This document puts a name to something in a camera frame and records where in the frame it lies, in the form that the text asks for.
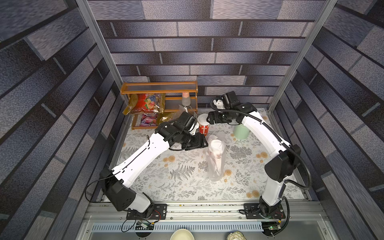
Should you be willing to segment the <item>clear plastic carrier bag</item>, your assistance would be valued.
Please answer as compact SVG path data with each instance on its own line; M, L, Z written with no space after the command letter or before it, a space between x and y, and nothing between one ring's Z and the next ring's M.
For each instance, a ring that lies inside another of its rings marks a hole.
M195 112L195 110L190 106L183 106L183 105L179 105L179 109L178 111L175 113L175 117L176 118L179 118L181 116L182 113L189 113L190 115L196 117L197 114Z

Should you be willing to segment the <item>red cup white lid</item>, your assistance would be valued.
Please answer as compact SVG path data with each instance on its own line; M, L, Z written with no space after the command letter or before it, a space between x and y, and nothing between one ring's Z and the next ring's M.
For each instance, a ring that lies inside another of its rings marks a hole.
M208 114L201 114L198 116L199 132L207 136L209 132L210 123L207 121Z
M215 159L221 159L223 155L224 144L219 139L214 139L209 143L210 155Z

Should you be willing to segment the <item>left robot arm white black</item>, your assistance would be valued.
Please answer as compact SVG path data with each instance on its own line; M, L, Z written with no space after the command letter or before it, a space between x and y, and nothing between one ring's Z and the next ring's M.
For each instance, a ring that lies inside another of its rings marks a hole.
M138 218L148 219L155 208L154 202L144 193L131 189L138 176L163 152L174 144L180 144L179 151L202 149L208 146L205 136L198 130L199 123L193 115L182 112L175 120L161 123L148 140L128 159L100 172L103 193L115 209L130 210Z

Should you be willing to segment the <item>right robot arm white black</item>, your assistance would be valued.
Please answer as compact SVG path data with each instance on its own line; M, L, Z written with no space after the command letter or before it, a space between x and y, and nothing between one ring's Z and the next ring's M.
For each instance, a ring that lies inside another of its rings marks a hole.
M285 141L263 120L254 105L242 104L233 91L214 98L210 106L213 109L208 116L210 124L229 124L235 121L250 130L266 148L271 159L264 166L268 178L257 213L265 219L282 218L278 212L283 192L293 171L300 165L300 148Z

